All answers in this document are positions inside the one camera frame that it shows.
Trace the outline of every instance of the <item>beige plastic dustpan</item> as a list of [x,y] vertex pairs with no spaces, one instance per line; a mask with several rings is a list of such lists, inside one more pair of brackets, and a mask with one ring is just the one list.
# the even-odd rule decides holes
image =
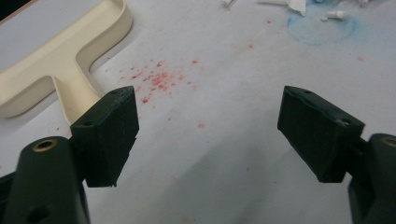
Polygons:
[[56,90],[72,124],[103,95],[91,64],[128,33],[132,21],[124,0],[104,0],[8,68],[0,74],[0,117],[17,116]]

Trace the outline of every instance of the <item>table surface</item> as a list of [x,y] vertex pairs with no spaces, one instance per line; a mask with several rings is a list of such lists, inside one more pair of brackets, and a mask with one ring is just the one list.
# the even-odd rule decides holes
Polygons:
[[[97,2],[38,1],[2,24],[0,72]],[[305,18],[255,0],[127,4],[131,32],[91,72],[104,91],[134,85],[141,129],[118,186],[87,189],[92,223],[351,223],[350,176],[320,184],[277,116],[291,85],[362,120],[366,140],[396,134],[395,1],[308,1]],[[0,119],[0,175],[50,135],[70,137],[55,93]]]

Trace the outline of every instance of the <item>white table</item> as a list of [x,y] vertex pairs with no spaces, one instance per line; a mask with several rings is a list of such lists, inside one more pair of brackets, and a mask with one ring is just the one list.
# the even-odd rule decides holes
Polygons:
[[[0,71],[95,3],[38,1],[2,24]],[[141,129],[118,187],[87,189],[92,223],[351,223],[350,177],[320,184],[277,115],[291,85],[362,120],[366,140],[396,134],[395,1],[309,3],[306,18],[254,0],[128,6],[133,29],[91,70],[105,91],[135,86]],[[320,21],[333,9],[350,17]],[[50,135],[70,137],[56,94],[0,119],[0,176]]]

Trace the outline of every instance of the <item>blue stain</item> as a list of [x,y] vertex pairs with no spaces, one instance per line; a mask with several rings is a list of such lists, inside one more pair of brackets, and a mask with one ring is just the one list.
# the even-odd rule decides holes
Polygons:
[[352,37],[359,27],[358,20],[350,16],[345,21],[321,21],[327,11],[336,10],[333,3],[312,2],[306,7],[306,17],[294,13],[288,19],[288,33],[299,43],[314,47],[337,44]]

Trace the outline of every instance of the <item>white tabletop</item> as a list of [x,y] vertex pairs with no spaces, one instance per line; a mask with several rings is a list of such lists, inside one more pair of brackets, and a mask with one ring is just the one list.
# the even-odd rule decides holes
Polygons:
[[[336,2],[303,18],[255,0],[127,1],[131,32],[91,72],[104,91],[135,86],[140,131],[118,186],[86,189],[92,223],[351,223],[350,177],[320,184],[276,128],[291,85],[362,120],[366,140],[396,134],[396,2]],[[38,1],[2,24],[0,71],[96,3]],[[321,21],[329,10],[349,17]],[[54,93],[0,119],[0,176],[50,135],[70,137]]]

